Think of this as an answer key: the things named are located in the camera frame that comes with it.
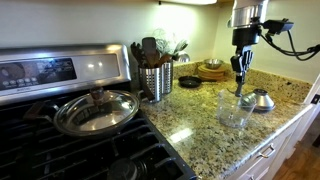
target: stainless steel utensil holder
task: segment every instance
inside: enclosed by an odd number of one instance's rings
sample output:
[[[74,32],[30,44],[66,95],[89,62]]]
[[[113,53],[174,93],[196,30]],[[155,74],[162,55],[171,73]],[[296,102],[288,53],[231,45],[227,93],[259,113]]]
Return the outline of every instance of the stainless steel utensil holder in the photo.
[[[173,60],[170,59],[161,66],[162,69],[162,94],[168,94],[172,91],[173,79]]]
[[[139,67],[140,84],[146,84],[155,97],[154,100],[149,101],[150,103],[161,101],[162,78],[162,67],[153,69]]]

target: black bowl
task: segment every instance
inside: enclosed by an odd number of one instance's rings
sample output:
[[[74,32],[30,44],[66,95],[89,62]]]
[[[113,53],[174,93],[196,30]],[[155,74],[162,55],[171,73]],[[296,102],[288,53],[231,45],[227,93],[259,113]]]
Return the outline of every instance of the black bowl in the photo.
[[[199,87],[201,83],[202,83],[201,79],[193,76],[182,76],[179,78],[180,86],[185,88],[196,88],[196,87]]]

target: granite countertop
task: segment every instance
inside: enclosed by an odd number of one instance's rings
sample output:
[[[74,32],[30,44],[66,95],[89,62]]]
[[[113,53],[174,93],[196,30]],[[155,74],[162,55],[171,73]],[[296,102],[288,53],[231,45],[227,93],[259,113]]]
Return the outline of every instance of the granite countertop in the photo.
[[[270,94],[276,104],[274,110],[253,113],[242,129],[226,127],[215,115],[218,92],[227,88],[235,90],[236,83],[233,80],[204,82],[198,88],[186,89],[174,80],[172,92],[164,95],[160,102],[141,104],[149,119],[203,179],[223,179],[234,173],[306,108]],[[245,85],[243,92],[255,88]]]

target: gas stove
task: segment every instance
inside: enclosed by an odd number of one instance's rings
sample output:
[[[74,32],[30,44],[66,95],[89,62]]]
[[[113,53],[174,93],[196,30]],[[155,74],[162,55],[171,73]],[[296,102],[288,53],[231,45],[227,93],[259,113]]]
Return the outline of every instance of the gas stove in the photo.
[[[141,110],[115,135],[99,139],[70,137],[47,120],[23,118],[37,101],[61,107],[92,86],[130,91],[125,46],[6,49],[0,71],[1,180],[196,179]]]

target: drawer handle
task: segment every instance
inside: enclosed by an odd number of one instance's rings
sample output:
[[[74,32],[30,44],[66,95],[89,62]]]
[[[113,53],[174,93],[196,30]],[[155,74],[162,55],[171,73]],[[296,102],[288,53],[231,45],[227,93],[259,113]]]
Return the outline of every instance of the drawer handle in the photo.
[[[259,157],[263,157],[263,158],[269,158],[270,156],[272,156],[272,154],[276,151],[276,149],[273,147],[273,144],[270,144],[269,148],[271,149],[271,152],[269,154],[262,154],[261,152],[259,152],[259,155],[257,158]]]

